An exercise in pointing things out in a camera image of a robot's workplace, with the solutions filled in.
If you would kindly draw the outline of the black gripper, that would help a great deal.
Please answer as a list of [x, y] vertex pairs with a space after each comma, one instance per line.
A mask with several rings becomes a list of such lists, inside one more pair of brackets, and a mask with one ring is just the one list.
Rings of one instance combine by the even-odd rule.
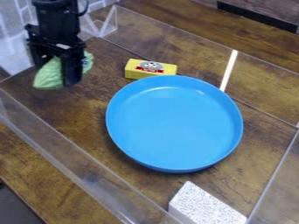
[[78, 38], [80, 17], [86, 10], [80, 10], [77, 0], [32, 0], [37, 16], [37, 25], [26, 24], [28, 46], [32, 61], [41, 68], [60, 56], [62, 86], [81, 81], [85, 44]]

